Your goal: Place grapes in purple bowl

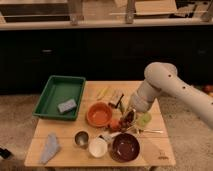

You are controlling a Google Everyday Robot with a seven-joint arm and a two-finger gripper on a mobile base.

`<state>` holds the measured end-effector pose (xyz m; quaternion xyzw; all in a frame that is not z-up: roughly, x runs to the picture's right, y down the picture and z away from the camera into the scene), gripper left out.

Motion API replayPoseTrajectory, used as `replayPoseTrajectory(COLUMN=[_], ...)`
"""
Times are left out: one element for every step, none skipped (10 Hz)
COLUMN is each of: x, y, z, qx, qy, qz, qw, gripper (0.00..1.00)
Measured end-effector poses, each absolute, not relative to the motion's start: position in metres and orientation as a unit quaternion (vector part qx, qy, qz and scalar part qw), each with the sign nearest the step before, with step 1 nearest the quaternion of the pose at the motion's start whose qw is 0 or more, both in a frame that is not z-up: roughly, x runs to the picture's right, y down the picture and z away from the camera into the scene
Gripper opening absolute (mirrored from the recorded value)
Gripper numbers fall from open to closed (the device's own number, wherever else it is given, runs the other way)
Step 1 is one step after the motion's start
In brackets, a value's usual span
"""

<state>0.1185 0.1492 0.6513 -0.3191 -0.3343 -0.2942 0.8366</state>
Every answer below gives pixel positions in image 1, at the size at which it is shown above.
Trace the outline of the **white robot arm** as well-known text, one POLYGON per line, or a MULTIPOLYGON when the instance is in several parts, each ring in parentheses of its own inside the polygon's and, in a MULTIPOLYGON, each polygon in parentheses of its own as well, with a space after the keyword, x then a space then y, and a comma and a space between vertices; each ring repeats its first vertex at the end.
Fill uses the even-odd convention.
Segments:
POLYGON ((145 79, 129 100, 137 112, 147 112, 161 92, 176 97, 211 129, 213 129, 213 97, 188 85, 178 77, 177 68, 171 63, 152 62, 144 69, 145 79))

